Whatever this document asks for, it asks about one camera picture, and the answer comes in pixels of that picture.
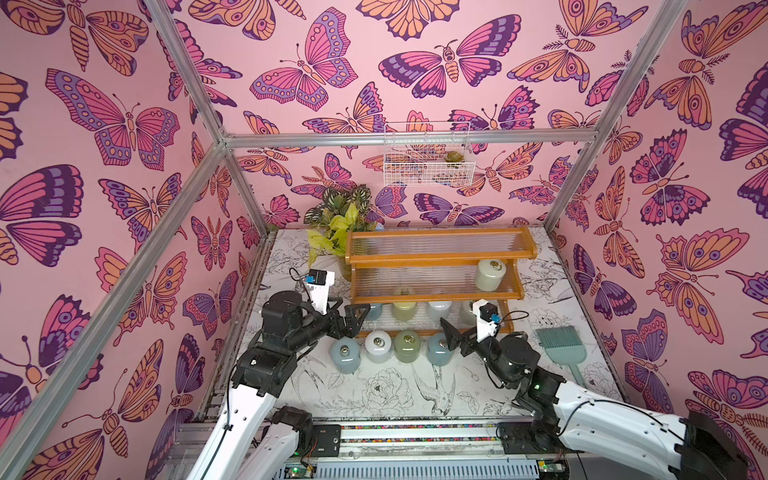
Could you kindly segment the blue tea canister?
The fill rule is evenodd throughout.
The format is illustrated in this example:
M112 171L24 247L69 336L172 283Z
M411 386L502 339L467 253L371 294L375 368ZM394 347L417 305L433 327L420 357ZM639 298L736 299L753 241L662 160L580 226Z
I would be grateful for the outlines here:
M444 367L451 362L453 351L444 333L436 333L428 339L426 356L435 367Z

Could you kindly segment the light blue tall canister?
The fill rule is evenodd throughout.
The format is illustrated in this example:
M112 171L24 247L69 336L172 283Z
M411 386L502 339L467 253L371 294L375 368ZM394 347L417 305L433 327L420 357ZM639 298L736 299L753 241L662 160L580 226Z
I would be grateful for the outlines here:
M329 349L331 361L342 375L354 374L361 365L361 349L353 338L335 340Z

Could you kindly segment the green tea canister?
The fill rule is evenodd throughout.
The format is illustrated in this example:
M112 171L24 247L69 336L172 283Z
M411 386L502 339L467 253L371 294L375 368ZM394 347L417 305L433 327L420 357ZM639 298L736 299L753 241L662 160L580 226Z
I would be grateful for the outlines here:
M420 356L421 344L421 337L415 330L402 330L394 338L395 357L401 363L413 363Z

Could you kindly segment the white tea canister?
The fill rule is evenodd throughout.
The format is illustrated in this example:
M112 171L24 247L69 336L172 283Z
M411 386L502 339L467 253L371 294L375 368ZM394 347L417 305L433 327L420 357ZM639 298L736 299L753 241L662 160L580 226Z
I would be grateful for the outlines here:
M370 332L365 338L364 346L368 359L375 364L386 362L394 353L392 338L383 330Z

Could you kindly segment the cream tea canister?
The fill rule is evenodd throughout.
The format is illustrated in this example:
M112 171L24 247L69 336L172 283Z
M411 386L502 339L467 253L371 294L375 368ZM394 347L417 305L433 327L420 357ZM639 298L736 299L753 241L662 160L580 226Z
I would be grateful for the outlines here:
M477 264L474 283L477 289L485 292L496 291L507 272L506 264L499 259L484 259Z

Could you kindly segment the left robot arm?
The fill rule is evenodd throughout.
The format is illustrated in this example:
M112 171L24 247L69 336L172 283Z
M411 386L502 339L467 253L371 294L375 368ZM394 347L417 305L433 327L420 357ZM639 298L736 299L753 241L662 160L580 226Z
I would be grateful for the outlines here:
M190 479L271 479L295 453L309 447L312 416L293 407L277 411L250 452L257 431L298 366L300 352L324 337L355 338L371 306L331 298L320 312L295 291L272 295L262 328L237 360L219 419Z

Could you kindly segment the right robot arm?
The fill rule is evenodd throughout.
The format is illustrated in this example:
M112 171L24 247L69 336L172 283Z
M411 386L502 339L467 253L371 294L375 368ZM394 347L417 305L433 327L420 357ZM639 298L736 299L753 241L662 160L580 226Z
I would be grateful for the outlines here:
M541 366L522 332L496 339L441 327L447 346L477 355L533 416L534 436L558 449L598 455L655 479L745 479L747 457L710 417L645 410L594 393Z

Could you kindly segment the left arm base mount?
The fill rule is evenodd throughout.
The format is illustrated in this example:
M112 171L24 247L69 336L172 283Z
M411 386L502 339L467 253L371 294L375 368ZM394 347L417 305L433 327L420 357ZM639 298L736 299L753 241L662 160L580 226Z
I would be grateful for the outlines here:
M267 428L255 454L279 462L310 456L337 457L340 444L341 426L338 424L294 427L277 423Z

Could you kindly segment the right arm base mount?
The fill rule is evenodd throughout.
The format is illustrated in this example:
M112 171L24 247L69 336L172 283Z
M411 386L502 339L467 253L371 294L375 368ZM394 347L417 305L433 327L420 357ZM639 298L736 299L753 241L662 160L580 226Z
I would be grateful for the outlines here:
M505 454L575 453L538 420L500 422L496 427L496 437Z

